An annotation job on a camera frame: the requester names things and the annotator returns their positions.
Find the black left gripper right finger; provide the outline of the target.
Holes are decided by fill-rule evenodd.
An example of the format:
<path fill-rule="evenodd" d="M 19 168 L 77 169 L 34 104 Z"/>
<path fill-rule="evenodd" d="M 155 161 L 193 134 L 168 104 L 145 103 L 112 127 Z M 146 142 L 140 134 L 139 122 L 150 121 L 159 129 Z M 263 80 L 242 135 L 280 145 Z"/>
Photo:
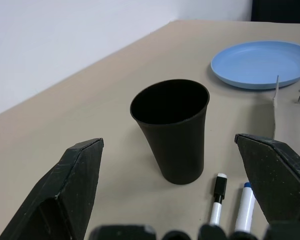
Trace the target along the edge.
<path fill-rule="evenodd" d="M 234 141 L 266 220 L 300 221 L 300 156 L 268 137 L 238 133 Z"/>

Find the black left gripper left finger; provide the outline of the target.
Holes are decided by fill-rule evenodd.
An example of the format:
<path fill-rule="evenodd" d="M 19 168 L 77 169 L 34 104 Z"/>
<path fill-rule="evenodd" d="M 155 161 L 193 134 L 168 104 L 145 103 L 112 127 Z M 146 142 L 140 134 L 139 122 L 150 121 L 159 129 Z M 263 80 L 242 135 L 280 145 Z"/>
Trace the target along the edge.
<path fill-rule="evenodd" d="M 68 148 L 34 185 L 1 240 L 82 240 L 95 202 L 104 141 Z"/>

